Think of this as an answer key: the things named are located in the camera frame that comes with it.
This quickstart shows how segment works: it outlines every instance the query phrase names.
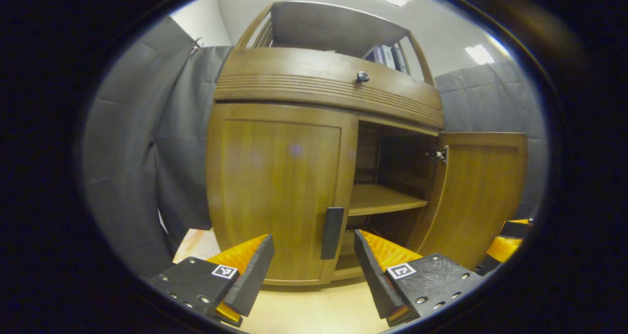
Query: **wooden floor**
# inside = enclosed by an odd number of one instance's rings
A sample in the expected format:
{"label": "wooden floor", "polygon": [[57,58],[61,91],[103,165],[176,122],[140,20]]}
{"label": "wooden floor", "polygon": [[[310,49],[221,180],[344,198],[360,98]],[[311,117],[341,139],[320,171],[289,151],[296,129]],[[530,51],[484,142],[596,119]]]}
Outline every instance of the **wooden floor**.
{"label": "wooden floor", "polygon": [[375,334],[388,329],[379,319],[364,278],[330,285],[264,285],[239,328],[252,334]]}

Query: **white wall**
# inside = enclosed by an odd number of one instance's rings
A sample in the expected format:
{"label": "white wall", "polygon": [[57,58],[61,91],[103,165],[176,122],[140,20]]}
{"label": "white wall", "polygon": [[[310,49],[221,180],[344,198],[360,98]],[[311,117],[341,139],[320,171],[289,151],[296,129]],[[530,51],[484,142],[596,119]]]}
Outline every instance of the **white wall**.
{"label": "white wall", "polygon": [[198,43],[204,47],[232,44],[220,15],[218,0],[195,0],[171,17],[193,39],[202,37]]}
{"label": "white wall", "polygon": [[[173,18],[205,46],[235,44],[254,17],[268,4],[282,0],[198,0]],[[464,48],[483,44],[496,61],[507,59],[471,21],[438,0],[413,0],[397,7],[384,0],[307,0],[358,9],[408,28],[421,45],[434,76],[476,63]],[[412,53],[406,46],[406,53]],[[407,55],[416,80],[422,80],[418,60]]]}

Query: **cabinet door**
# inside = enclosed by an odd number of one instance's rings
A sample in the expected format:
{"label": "cabinet door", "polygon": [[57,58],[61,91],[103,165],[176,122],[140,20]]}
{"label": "cabinet door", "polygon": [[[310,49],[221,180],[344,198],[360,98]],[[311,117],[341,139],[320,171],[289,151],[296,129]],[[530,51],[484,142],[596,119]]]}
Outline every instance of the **cabinet door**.
{"label": "cabinet door", "polygon": [[439,252],[473,269],[514,216],[527,164],[524,133],[442,133],[429,205],[413,232],[421,255]]}
{"label": "cabinet door", "polygon": [[265,284],[331,280],[338,259],[321,260],[328,207],[347,223],[357,115],[278,104],[215,104],[207,139],[207,197],[220,245],[273,234]]}

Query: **wooden cabinet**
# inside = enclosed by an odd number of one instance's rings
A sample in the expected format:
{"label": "wooden cabinet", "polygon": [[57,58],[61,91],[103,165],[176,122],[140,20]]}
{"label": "wooden cabinet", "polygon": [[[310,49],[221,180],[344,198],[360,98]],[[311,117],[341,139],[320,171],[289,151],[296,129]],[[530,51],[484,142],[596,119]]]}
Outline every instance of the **wooden cabinet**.
{"label": "wooden cabinet", "polygon": [[328,207],[349,205],[357,122],[330,110],[216,104],[207,193],[220,248],[271,233],[267,284],[328,283],[336,261],[321,260],[323,226]]}
{"label": "wooden cabinet", "polygon": [[[381,38],[362,38],[362,48],[368,41],[410,37],[424,83],[355,57],[346,43],[339,44],[340,53],[322,51],[337,34],[285,32],[280,25],[294,20],[285,11],[294,7],[314,12],[325,5],[269,6],[245,31],[218,79],[206,169],[218,245],[226,249],[273,234],[276,252],[265,284],[314,285],[361,276],[355,229],[420,254],[440,252],[473,269],[518,207],[525,135],[442,133],[440,95],[408,31],[347,8],[324,10],[331,12],[325,19],[334,18],[332,12],[361,19],[347,25],[349,32],[358,33],[355,24],[364,22],[389,30]],[[279,8],[247,48],[255,28]],[[330,24],[314,22],[305,29]],[[290,41],[302,43],[290,48]],[[357,70],[369,71],[371,79],[357,83]],[[433,159],[434,151],[443,158]],[[324,231],[331,225],[329,207],[343,208],[332,225],[337,238]],[[330,254],[322,257],[323,249]]]}

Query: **open cabinet door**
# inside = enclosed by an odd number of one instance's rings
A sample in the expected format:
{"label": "open cabinet door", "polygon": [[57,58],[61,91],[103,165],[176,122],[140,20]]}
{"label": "open cabinet door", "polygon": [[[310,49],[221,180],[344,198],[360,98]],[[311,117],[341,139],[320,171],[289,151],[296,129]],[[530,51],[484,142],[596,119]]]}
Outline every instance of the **open cabinet door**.
{"label": "open cabinet door", "polygon": [[439,252],[473,269],[517,210],[527,140],[524,133],[442,133],[444,146],[446,162],[436,162],[430,204],[413,239],[419,254]]}

